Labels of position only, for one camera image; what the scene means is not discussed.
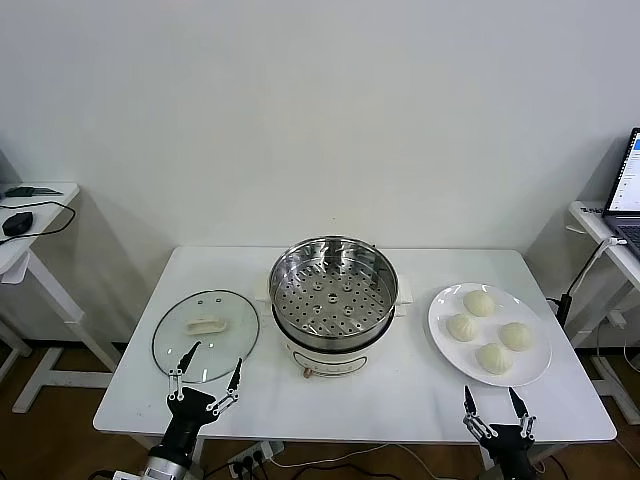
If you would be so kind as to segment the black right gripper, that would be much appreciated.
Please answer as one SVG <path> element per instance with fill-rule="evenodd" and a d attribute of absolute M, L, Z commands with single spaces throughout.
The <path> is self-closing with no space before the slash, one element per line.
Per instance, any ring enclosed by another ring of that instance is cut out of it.
<path fill-rule="evenodd" d="M 512 388 L 509 397 L 518 419 L 517 424 L 486 424 L 479 416 L 473 395 L 464 387 L 463 424 L 476 440 L 482 440 L 490 458 L 499 466 L 504 479 L 534 480 L 536 471 L 528 458 L 534 444 L 536 416 L 532 416 L 524 400 Z"/>

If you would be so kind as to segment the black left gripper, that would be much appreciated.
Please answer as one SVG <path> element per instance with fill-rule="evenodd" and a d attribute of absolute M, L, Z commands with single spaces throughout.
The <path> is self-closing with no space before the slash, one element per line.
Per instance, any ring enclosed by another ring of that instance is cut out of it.
<path fill-rule="evenodd" d="M 214 396 L 190 387 L 183 388 L 183 375 L 200 345 L 201 342 L 196 341 L 181 357 L 177 366 L 168 373 L 167 405 L 172 418 L 163 436 L 162 445 L 181 454 L 191 454 L 200 429 L 215 422 L 217 415 L 222 414 L 239 399 L 238 388 L 243 363 L 241 358 L 237 361 L 226 393 L 221 399 L 216 400 Z"/>

